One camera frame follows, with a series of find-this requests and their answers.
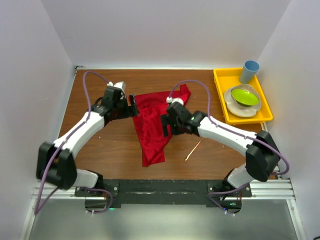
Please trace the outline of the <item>red cloth napkin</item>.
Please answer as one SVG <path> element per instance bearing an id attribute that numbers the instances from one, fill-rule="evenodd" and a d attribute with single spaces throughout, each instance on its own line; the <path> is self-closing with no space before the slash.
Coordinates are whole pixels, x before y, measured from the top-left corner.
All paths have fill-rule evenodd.
<path id="1" fill-rule="evenodd" d="M 139 114 L 133 117 L 133 123 L 142 149 L 143 167 L 165 161 L 164 148 L 172 134 L 164 136 L 161 115 L 166 114 L 169 94 L 169 91 L 158 91 L 135 97 Z"/>

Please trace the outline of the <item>copper fork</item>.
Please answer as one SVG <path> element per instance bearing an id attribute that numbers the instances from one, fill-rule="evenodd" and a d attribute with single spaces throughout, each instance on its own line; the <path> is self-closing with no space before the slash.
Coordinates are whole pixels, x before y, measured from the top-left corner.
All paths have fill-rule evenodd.
<path id="1" fill-rule="evenodd" d="M 189 154 L 184 158 L 185 161 L 187 161 L 192 153 L 197 149 L 197 147 L 201 144 L 201 142 L 204 140 L 204 138 L 201 138 L 199 142 L 194 146 L 194 148 L 189 152 Z"/>

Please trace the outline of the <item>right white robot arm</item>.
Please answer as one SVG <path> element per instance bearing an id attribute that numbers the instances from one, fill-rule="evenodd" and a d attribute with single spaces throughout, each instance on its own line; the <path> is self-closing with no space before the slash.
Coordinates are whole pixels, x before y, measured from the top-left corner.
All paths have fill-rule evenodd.
<path id="1" fill-rule="evenodd" d="M 280 161 L 280 151 L 271 134 L 265 130 L 259 133 L 241 130 L 204 112 L 190 113 L 179 102 L 169 104 L 160 121 L 165 137 L 169 134 L 196 135 L 226 145 L 245 157 L 245 163 L 232 169 L 215 187 L 215 190 L 227 196 L 235 196 L 254 180 L 266 182 Z"/>

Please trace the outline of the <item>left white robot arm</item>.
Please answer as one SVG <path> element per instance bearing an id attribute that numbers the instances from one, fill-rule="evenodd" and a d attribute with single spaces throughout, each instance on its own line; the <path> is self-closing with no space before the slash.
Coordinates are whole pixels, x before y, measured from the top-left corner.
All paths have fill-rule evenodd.
<path id="1" fill-rule="evenodd" d="M 98 131 L 114 120 L 135 117 L 139 114 L 133 94 L 126 96 L 123 81 L 109 84 L 101 102 L 96 102 L 82 119 L 65 135 L 54 142 L 44 142 L 38 151 L 36 177 L 60 189 L 85 188 L 92 196 L 104 190 L 99 173 L 79 169 L 75 158 L 81 148 Z"/>

